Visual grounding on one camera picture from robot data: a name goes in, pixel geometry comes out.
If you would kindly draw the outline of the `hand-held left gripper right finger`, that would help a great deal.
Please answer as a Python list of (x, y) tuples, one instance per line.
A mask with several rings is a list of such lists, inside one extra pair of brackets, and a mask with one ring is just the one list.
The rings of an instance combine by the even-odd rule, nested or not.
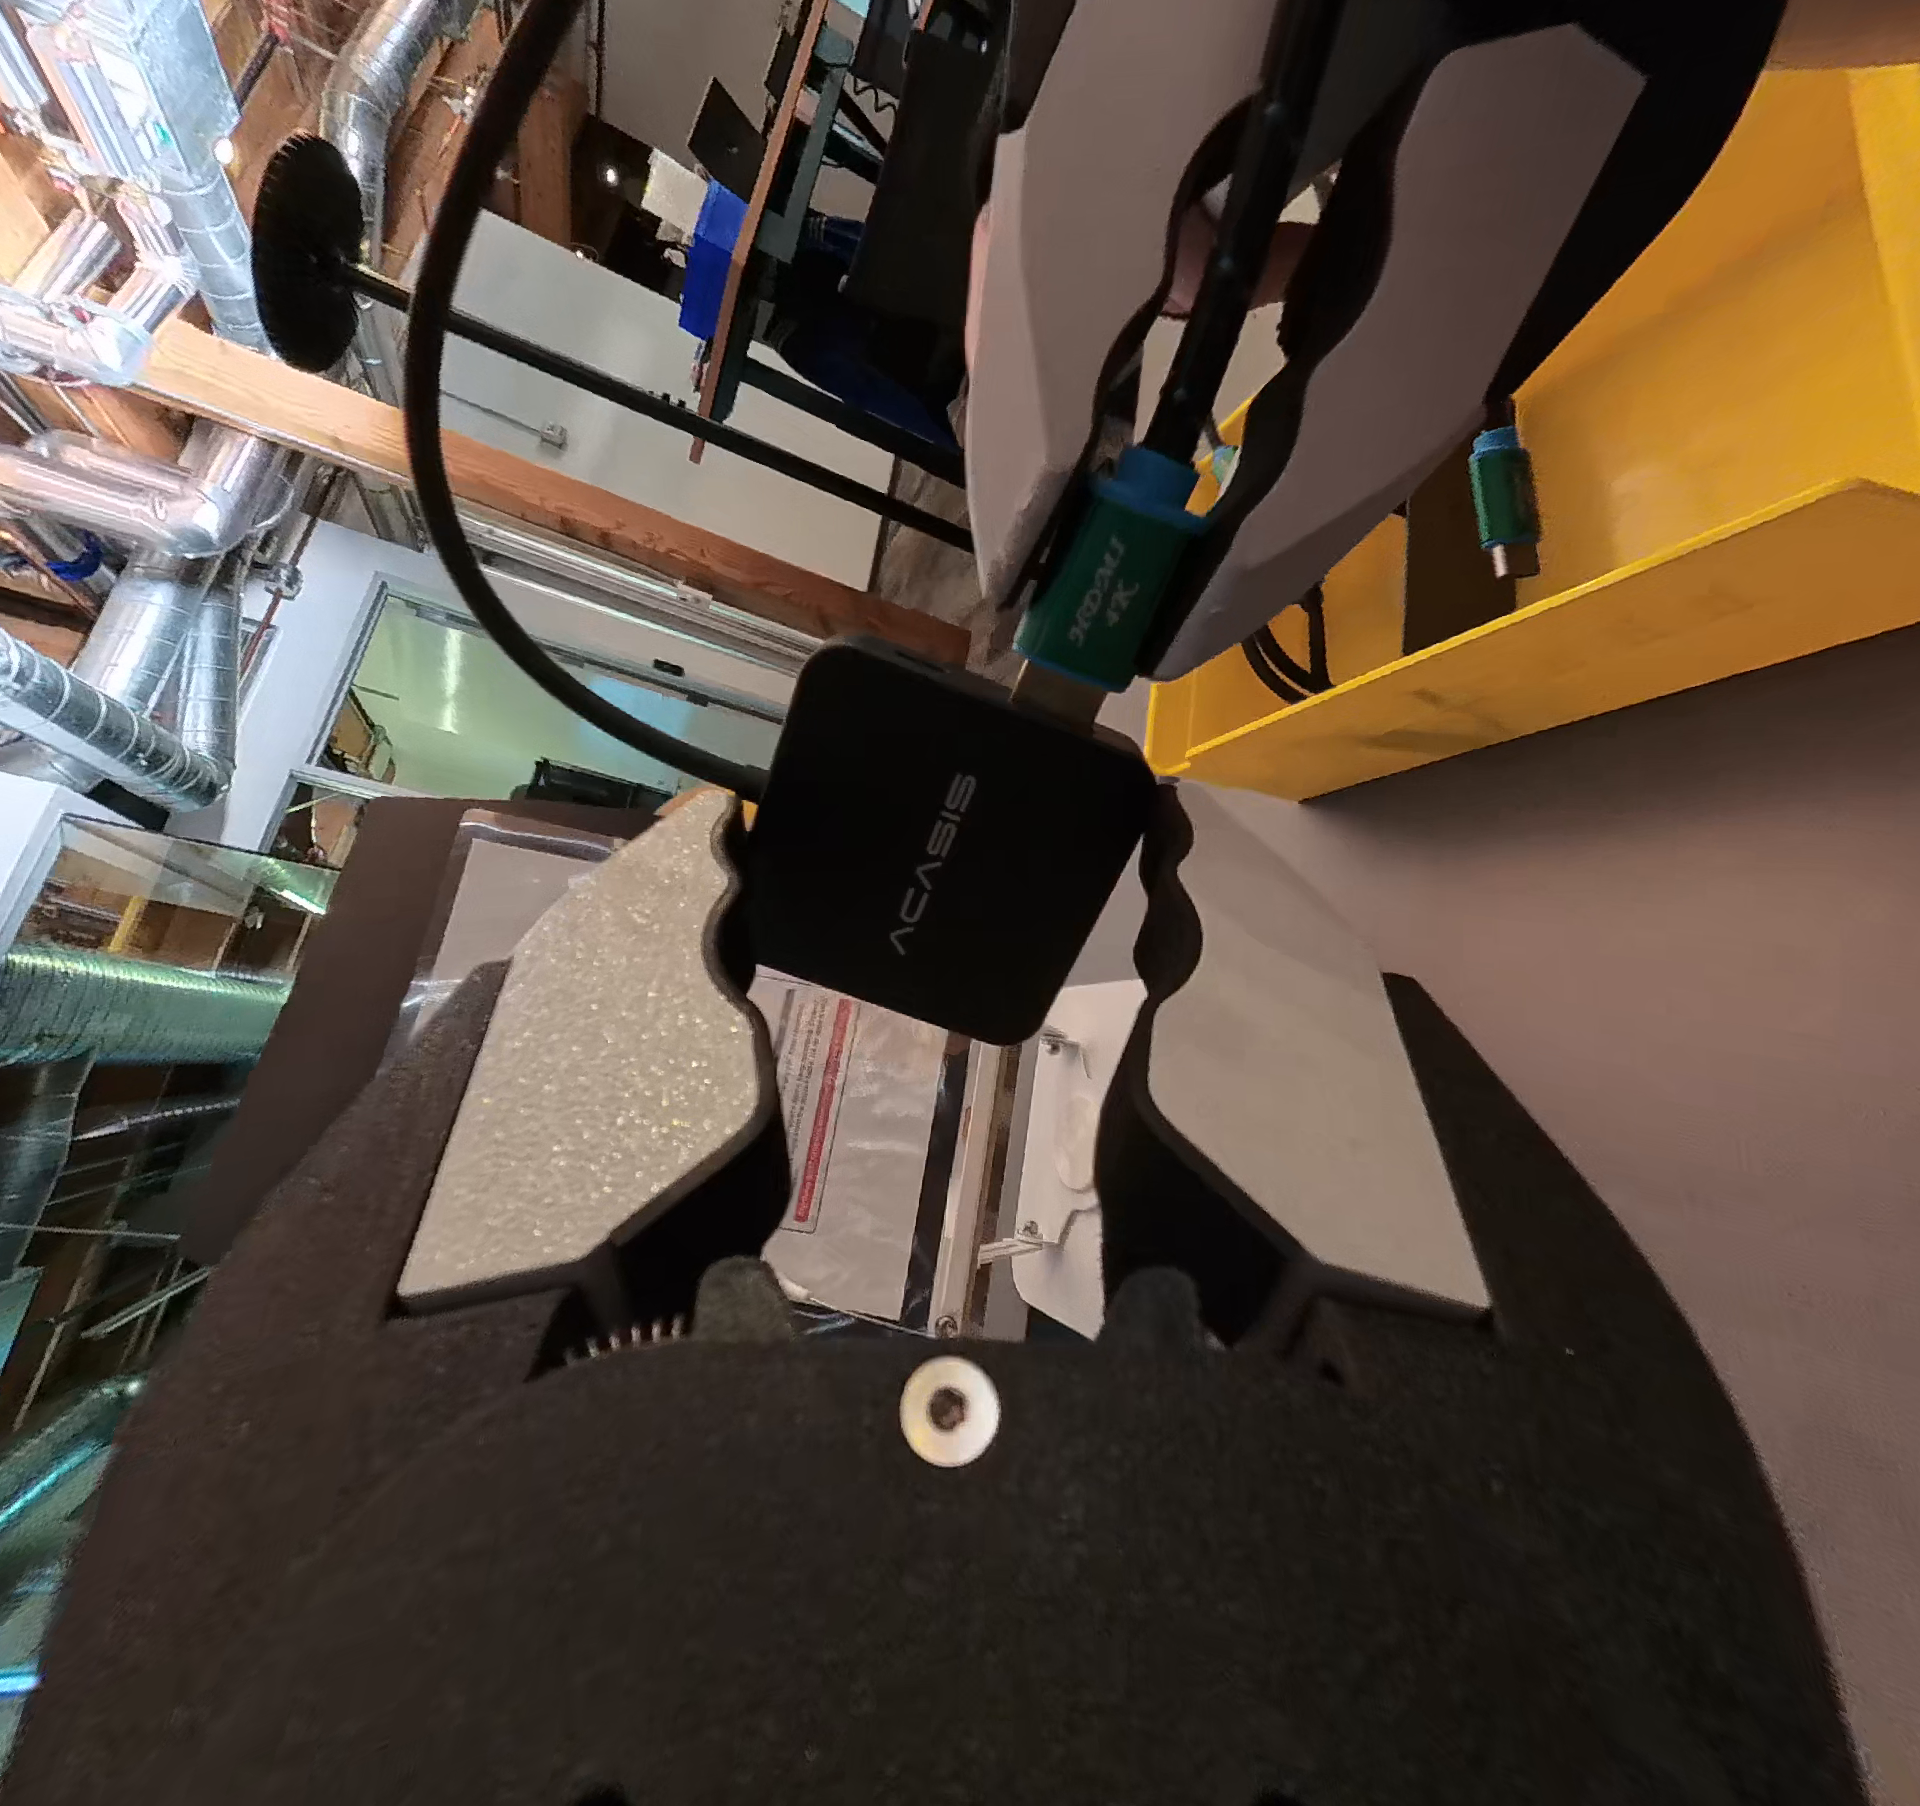
[(1359, 935), (1194, 788), (1138, 841), (1145, 988), (1094, 1127), (1105, 1314), (1180, 1275), (1206, 1334), (1320, 1296), (1448, 1323), (1488, 1287), (1429, 1099)]

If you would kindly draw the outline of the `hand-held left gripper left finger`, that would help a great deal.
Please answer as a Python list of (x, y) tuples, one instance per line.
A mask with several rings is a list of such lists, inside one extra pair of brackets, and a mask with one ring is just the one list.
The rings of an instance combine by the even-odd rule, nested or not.
[(738, 803), (679, 795), (519, 938), (398, 1277), (412, 1314), (573, 1291), (688, 1314), (791, 1191), (748, 996)]

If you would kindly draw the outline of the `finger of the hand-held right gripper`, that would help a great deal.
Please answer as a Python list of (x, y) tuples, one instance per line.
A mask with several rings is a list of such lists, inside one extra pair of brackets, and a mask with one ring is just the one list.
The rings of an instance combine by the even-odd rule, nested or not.
[(1287, 303), (1330, 311), (1330, 338), (1283, 341), (1281, 402), (1259, 402), (1148, 678), (1300, 599), (1465, 438), (1643, 88), (1623, 54), (1552, 24), (1448, 52), (1373, 172), (1350, 146)]
[(967, 510), (1016, 599), (1102, 406), (1202, 267), (1279, 0), (1013, 0), (967, 289)]

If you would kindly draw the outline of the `black square adapter hub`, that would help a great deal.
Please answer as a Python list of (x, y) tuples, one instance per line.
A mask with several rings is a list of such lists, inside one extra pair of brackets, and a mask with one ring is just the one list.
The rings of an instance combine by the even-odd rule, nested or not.
[(758, 966), (1038, 1032), (1155, 803), (1138, 750), (873, 638), (806, 659), (742, 850)]

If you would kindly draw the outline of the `green hdmi plug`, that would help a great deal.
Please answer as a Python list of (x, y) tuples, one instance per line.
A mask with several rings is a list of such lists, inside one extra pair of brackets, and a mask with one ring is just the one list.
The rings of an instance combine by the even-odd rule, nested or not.
[(1488, 425), (1469, 446), (1469, 497), (1479, 543), (1498, 578), (1523, 579), (1540, 574), (1540, 499), (1530, 456), (1513, 421)]

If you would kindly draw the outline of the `black box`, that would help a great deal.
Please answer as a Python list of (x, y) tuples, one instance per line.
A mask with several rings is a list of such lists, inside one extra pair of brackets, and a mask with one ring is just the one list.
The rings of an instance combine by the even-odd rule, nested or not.
[(984, 46), (920, 36), (844, 292), (881, 317), (958, 336), (991, 177), (1005, 27)]

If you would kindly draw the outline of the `white hook plate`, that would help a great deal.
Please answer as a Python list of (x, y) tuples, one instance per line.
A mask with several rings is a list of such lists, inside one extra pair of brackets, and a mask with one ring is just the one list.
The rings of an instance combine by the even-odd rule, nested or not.
[(1019, 1049), (1004, 1191), (977, 1246), (1030, 1319), (1086, 1342), (1105, 1314), (1094, 1142), (1143, 1000), (1137, 978), (1068, 985)]

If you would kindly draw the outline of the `clear plastic bag with label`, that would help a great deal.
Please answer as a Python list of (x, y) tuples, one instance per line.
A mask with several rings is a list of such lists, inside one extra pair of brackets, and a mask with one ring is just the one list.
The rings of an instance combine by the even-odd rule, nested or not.
[(776, 968), (751, 1000), (776, 1045), (791, 1171), (763, 1262), (823, 1314), (927, 1334), (972, 1045)]

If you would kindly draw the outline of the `wooden table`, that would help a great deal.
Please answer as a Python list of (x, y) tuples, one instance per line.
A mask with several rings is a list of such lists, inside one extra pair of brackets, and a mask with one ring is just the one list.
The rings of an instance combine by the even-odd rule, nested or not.
[(785, 52), (785, 77), (780, 79), (779, 103), (766, 121), (762, 160), (756, 165), (756, 185), (748, 197), (742, 228), (727, 257), (713, 332), (706, 341), (699, 372), (691, 379), (699, 396), (698, 414), (716, 425), (727, 418), (733, 402), (738, 366), (731, 356), (737, 349), (737, 336), (751, 332), (751, 278), (756, 272), (758, 235), (773, 225), (780, 164), (785, 159), (785, 145), (801, 124), (801, 103), (809, 90), (809, 72), (813, 65), (827, 6), (830, 0), (804, 0), (794, 24), (784, 27), (780, 33), (780, 38), (791, 40), (791, 50)]

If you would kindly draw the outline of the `yellow plastic bin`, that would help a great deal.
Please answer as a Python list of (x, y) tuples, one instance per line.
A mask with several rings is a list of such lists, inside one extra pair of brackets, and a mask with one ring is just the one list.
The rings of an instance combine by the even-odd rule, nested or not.
[(1518, 606), (1408, 631), (1387, 516), (1325, 579), (1330, 689), (1227, 653), (1154, 686), (1149, 766), (1305, 803), (1918, 624), (1918, 65), (1764, 74), (1518, 414)]

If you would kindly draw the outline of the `blue storage bin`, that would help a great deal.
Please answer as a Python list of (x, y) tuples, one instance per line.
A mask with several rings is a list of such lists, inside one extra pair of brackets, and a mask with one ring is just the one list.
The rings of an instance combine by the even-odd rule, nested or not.
[(699, 214), (687, 235), (681, 314), (679, 327), (698, 341), (710, 341), (726, 303), (731, 264), (742, 228), (748, 222), (748, 199), (731, 185), (709, 181)]

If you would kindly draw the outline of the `silver insulated pipes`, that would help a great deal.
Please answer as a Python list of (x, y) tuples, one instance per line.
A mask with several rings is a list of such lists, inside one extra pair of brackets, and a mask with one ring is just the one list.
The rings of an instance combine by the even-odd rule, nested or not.
[(167, 813), (228, 795), (238, 731), (242, 598), (259, 536), (291, 510), (291, 449), (201, 421), (180, 463), (74, 432), (3, 449), (3, 520), (128, 556), (74, 666), (3, 634), (3, 731), (77, 791)]

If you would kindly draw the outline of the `black pole with round disc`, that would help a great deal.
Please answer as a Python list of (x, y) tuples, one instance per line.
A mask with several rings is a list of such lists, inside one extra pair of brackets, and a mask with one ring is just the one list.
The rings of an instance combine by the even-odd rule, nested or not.
[[(360, 264), (360, 242), (363, 203), (341, 152), (312, 132), (287, 139), (267, 160), (256, 190), (252, 289), (274, 353), (299, 372), (328, 374), (346, 357), (360, 300), (403, 311), (409, 318), (420, 311), (416, 292)], [(972, 536), (958, 522), (806, 461), (801, 452), (742, 428), (706, 418), (681, 400), (638, 389), (465, 311), (444, 317), (444, 332), (645, 416), (695, 443), (716, 446), (763, 467), (769, 475), (851, 503), (881, 522), (972, 552)]]

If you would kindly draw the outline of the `silver round elbow duct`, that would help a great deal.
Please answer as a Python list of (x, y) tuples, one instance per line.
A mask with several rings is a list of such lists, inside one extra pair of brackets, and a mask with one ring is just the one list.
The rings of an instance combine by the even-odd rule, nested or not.
[(431, 50), (466, 36), (485, 0), (371, 0), (323, 85), (317, 129), (363, 195), (367, 242), (384, 243), (390, 146)]

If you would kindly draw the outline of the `silver rectangular duct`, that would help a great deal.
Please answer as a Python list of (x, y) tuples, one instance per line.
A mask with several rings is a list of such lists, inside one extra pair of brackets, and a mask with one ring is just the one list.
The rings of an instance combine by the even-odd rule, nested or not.
[(270, 353), (220, 145), (238, 124), (203, 0), (3, 0), (89, 175), (156, 195), (216, 336)]

